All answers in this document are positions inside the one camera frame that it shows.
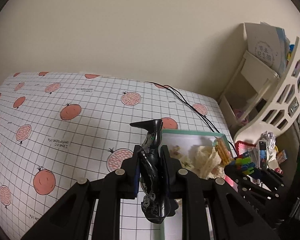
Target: black wire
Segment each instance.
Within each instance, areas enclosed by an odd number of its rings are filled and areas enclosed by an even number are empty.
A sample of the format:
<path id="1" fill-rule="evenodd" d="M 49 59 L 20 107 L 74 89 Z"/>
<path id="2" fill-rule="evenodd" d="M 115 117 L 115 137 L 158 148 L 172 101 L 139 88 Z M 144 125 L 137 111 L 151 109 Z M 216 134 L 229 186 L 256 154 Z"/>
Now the black wire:
<path id="1" fill-rule="evenodd" d="M 184 98 L 184 96 L 180 93 L 180 91 L 176 90 L 175 88 L 173 88 L 172 86 L 169 86 L 169 85 L 161 85 L 161 84 L 158 84 L 158 83 L 155 83 L 155 82 L 148 82 L 148 83 L 151 83 L 151 84 L 154 84 L 154 85 L 157 85 L 157 86 L 161 86 L 167 90 L 169 90 L 177 99 L 179 99 L 182 103 L 184 103 L 185 105 L 187 105 L 189 108 L 191 108 L 193 111 L 195 111 L 202 119 L 203 121 L 205 122 L 205 124 L 209 127 L 209 129 L 212 131 L 212 132 L 217 132 L 217 133 L 220 133 L 220 131 L 215 127 L 215 125 L 209 120 L 209 118 L 207 118 L 205 115 L 199 113 L 193 106 L 191 106 L 187 100 Z M 236 153 L 236 150 L 235 150 L 235 147 L 234 145 L 228 140 L 228 143 L 231 145 L 231 147 L 233 148 L 234 152 Z"/>

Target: clutter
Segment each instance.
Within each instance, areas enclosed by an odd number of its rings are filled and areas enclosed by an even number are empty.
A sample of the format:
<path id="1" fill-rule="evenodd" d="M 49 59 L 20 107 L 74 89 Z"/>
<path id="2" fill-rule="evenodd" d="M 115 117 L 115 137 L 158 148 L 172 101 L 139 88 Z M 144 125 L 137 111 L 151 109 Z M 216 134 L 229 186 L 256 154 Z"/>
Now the clutter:
<path id="1" fill-rule="evenodd" d="M 238 119 L 240 119 L 240 117 L 243 115 L 244 111 L 241 111 L 241 110 L 239 110 L 239 109 L 233 109 L 233 113 L 234 113 L 235 117 L 236 117 L 237 120 L 238 120 Z M 245 119 L 243 119 L 243 120 L 241 121 L 241 124 L 242 124 L 242 125 L 246 125 L 247 123 L 249 123 L 248 117 L 246 117 Z"/>
<path id="2" fill-rule="evenodd" d="M 223 162 L 224 165 L 228 165 L 230 163 L 230 153 L 225 145 L 225 142 L 222 138 L 217 138 L 218 144 L 216 145 L 217 152 Z"/>
<path id="3" fill-rule="evenodd" d="M 238 153 L 238 155 L 244 154 L 245 152 L 249 152 L 251 155 L 251 152 L 256 148 L 255 144 L 246 143 L 243 141 L 237 141 L 234 144 L 235 150 Z"/>
<path id="4" fill-rule="evenodd" d="M 293 48 L 294 48 L 294 44 L 290 44 L 290 46 L 289 46 L 289 52 L 288 52 L 288 55 L 287 55 L 287 64 L 288 64 L 288 62 L 291 59 Z"/>
<path id="5" fill-rule="evenodd" d="M 267 149 L 273 150 L 275 148 L 275 135 L 272 132 L 266 131 L 261 134 L 260 140 L 266 141 Z"/>
<path id="6" fill-rule="evenodd" d="M 242 171 L 245 175 L 250 175 L 254 173 L 254 167 L 256 166 L 250 158 L 249 152 L 246 152 L 244 154 L 241 154 L 234 158 L 233 161 L 231 161 L 230 165 L 235 165 L 239 170 Z"/>
<path id="7" fill-rule="evenodd" d="M 276 159 L 277 153 L 278 153 L 278 149 L 276 146 L 272 150 L 267 149 L 267 164 L 268 167 L 272 170 L 275 170 L 276 168 L 279 167 L 279 163 L 277 162 Z"/>
<path id="8" fill-rule="evenodd" d="M 276 168 L 274 171 L 275 171 L 276 173 L 283 174 L 283 171 L 280 169 L 280 167 L 279 167 L 279 168 Z"/>
<path id="9" fill-rule="evenodd" d="M 287 157 L 287 154 L 286 154 L 286 151 L 285 150 L 282 150 L 281 152 L 279 152 L 276 156 L 276 159 L 277 159 L 277 162 L 279 164 L 283 163 L 285 160 L 288 159 Z"/>
<path id="10" fill-rule="evenodd" d="M 212 146 L 199 146 L 197 148 L 194 161 L 187 155 L 179 152 L 180 147 L 174 146 L 170 151 L 170 157 L 176 158 L 180 161 L 184 169 L 194 172 L 199 178 L 224 178 L 224 166 L 221 164 L 221 158 Z"/>

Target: white wall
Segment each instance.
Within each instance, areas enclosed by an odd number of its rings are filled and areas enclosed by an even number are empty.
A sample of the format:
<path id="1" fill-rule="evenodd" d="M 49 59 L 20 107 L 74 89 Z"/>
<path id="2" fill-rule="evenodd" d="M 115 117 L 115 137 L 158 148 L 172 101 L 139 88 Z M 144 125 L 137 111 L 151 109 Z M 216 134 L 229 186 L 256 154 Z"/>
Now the white wall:
<path id="1" fill-rule="evenodd" d="M 290 0 L 10 0 L 0 84 L 15 72 L 85 71 L 216 97 L 245 50 L 246 21 L 300 36 Z"/>

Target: white grid tablecloth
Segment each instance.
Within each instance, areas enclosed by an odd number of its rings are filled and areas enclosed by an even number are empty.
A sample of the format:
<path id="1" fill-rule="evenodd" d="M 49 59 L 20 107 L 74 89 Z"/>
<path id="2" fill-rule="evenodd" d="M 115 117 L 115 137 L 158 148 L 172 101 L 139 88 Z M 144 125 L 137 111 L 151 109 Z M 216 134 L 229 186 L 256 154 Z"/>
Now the white grid tablecloth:
<path id="1" fill-rule="evenodd" d="M 0 86 L 0 187 L 7 186 L 11 194 L 7 208 L 2 202 L 7 203 L 9 195 L 4 201 L 0 197 L 0 226 L 10 239 L 20 239 L 78 178 L 91 181 L 109 173 L 106 163 L 111 154 L 109 149 L 133 150 L 135 144 L 141 144 L 146 131 L 130 127 L 129 123 L 170 117 L 178 129 L 210 131 L 194 111 L 164 88 L 113 77 L 88 77 L 69 73 L 20 73 L 9 76 Z M 59 83 L 60 87 L 56 85 L 53 87 L 57 90 L 45 92 L 53 83 Z M 123 104 L 123 92 L 138 93 L 140 103 Z M 191 105 L 204 105 L 207 118 L 232 142 L 214 99 L 180 92 Z M 18 102 L 22 104 L 13 107 L 20 97 L 25 97 L 24 102 L 20 99 Z M 81 107 L 80 113 L 67 121 L 60 117 L 66 104 Z M 31 126 L 31 132 L 20 144 L 16 132 L 26 124 Z M 53 139 L 64 142 L 58 146 Z M 55 178 L 53 190 L 46 195 L 40 195 L 34 188 L 38 168 L 52 172 Z M 122 200 L 121 240 L 159 238 L 160 226 L 151 224 L 141 211 L 143 196 L 139 192 L 135 200 Z"/>

